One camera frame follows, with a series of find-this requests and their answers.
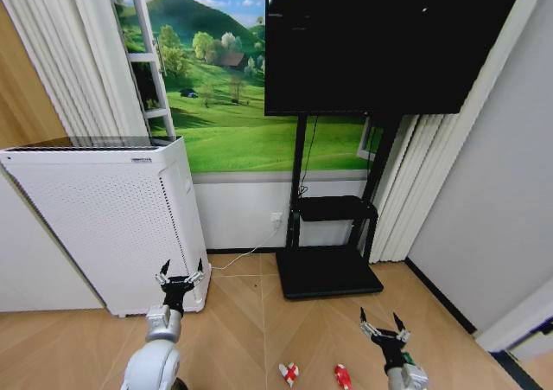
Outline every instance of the white cable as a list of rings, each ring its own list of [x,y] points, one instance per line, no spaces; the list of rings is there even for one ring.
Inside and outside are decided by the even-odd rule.
[[[253,249],[251,249],[249,252],[246,252],[246,253],[242,253],[241,255],[237,256],[236,258],[234,258],[233,260],[231,260],[231,262],[226,265],[226,266],[223,266],[223,267],[215,267],[215,266],[211,266],[212,269],[217,269],[219,271],[222,271],[224,269],[226,269],[228,266],[232,265],[234,262],[236,262],[238,259],[240,258],[243,258],[244,256],[247,256],[248,254],[252,254],[254,253],[259,247],[261,247],[262,245],[264,245],[265,243],[267,243],[275,234],[277,234],[277,231],[278,231],[278,228],[276,228],[275,230],[273,230],[273,233],[270,234],[270,236],[263,240],[259,245],[255,246]]]

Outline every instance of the white air purifier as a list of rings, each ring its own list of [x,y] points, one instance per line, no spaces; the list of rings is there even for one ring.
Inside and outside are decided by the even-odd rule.
[[[202,260],[206,276],[183,303],[202,310],[211,266],[182,137],[82,140],[0,150],[0,162],[113,315],[162,303],[154,275],[168,259],[168,276]]]

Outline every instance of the red and white object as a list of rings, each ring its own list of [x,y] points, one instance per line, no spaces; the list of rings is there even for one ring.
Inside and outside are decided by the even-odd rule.
[[[349,378],[347,368],[345,368],[343,364],[336,365],[334,368],[334,375],[336,376],[336,380],[338,381],[340,388],[343,388],[344,390],[352,389],[352,379]]]
[[[289,386],[294,386],[294,381],[297,379],[298,375],[300,375],[298,366],[291,362],[287,367],[284,364],[279,364],[278,369]]]

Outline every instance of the television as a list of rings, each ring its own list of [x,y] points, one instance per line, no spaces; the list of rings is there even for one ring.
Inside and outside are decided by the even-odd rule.
[[[515,0],[267,0],[266,115],[457,113]]]

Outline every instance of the tv stand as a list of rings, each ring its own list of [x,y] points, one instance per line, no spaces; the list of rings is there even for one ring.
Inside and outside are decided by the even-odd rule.
[[[384,133],[361,197],[300,197],[303,145],[308,116],[308,113],[298,113],[297,116],[286,247],[276,253],[283,294],[288,299],[302,299],[380,292],[384,287],[369,267],[372,239],[378,221],[378,211],[372,205],[371,198],[384,172],[401,116],[377,116],[372,119],[375,125],[383,128]],[[301,220],[352,220],[353,223],[346,245],[300,247]],[[369,222],[369,227],[365,239],[365,253],[361,256],[358,244],[361,228],[366,221]]]

